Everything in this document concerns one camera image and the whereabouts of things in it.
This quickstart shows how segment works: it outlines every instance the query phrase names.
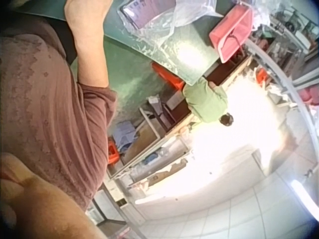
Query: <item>sleeve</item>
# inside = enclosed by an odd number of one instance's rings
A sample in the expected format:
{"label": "sleeve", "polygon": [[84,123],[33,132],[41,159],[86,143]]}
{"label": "sleeve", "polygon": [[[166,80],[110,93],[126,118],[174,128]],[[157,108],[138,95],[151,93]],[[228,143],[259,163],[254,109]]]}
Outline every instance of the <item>sleeve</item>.
{"label": "sleeve", "polygon": [[214,87],[213,91],[224,101],[227,101],[227,94],[221,86]]}
{"label": "sleeve", "polygon": [[83,91],[84,110],[92,141],[96,152],[103,154],[107,145],[107,127],[116,110],[117,94],[108,87],[78,85]]}

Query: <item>orange object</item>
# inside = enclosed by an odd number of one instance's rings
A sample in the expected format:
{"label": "orange object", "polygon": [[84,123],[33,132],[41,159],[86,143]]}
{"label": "orange object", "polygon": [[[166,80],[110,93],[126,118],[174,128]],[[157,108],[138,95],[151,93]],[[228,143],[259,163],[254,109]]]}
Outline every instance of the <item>orange object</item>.
{"label": "orange object", "polygon": [[228,61],[241,47],[252,28],[253,10],[247,6],[236,5],[211,31],[209,38],[222,63]]}
{"label": "orange object", "polygon": [[258,83],[258,85],[262,86],[263,82],[266,81],[267,79],[267,72],[262,68],[258,71],[258,73],[256,74],[256,81]]}
{"label": "orange object", "polygon": [[116,163],[120,160],[120,154],[116,148],[114,141],[109,138],[109,162],[108,164]]}
{"label": "orange object", "polygon": [[178,91],[181,91],[185,85],[185,82],[175,75],[174,73],[167,70],[165,67],[161,66],[160,64],[153,62],[152,68],[156,73],[159,74],[164,80],[172,84],[172,86],[177,89]]}

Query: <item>pink plastic basket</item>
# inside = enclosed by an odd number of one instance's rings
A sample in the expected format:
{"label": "pink plastic basket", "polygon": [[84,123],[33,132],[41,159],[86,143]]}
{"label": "pink plastic basket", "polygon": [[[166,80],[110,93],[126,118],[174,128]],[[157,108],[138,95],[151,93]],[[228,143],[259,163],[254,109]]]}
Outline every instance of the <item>pink plastic basket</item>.
{"label": "pink plastic basket", "polygon": [[244,5],[235,5],[211,31],[209,38],[225,63],[245,42],[252,31],[253,11]]}

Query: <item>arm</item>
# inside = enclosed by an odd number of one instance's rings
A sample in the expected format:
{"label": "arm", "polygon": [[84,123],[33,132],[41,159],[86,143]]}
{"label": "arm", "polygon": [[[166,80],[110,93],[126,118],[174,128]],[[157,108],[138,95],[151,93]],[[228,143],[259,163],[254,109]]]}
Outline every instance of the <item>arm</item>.
{"label": "arm", "polygon": [[86,86],[109,85],[103,22],[111,4],[112,0],[67,0],[64,7],[78,53],[78,80]]}
{"label": "arm", "polygon": [[212,81],[208,82],[208,86],[210,87],[210,89],[213,92],[215,92],[217,95],[219,95],[222,99],[227,98],[227,94],[221,86],[215,85],[215,83]]}
{"label": "arm", "polygon": [[90,42],[75,40],[78,54],[78,81],[86,86],[105,88],[109,86],[108,70],[101,37]]}

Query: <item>hand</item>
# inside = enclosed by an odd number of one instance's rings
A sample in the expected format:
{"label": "hand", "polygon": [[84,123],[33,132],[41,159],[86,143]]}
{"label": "hand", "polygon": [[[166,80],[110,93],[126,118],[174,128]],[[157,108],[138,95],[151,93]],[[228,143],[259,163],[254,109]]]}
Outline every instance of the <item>hand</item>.
{"label": "hand", "polygon": [[103,22],[113,0],[67,0],[64,13],[75,42],[103,39]]}

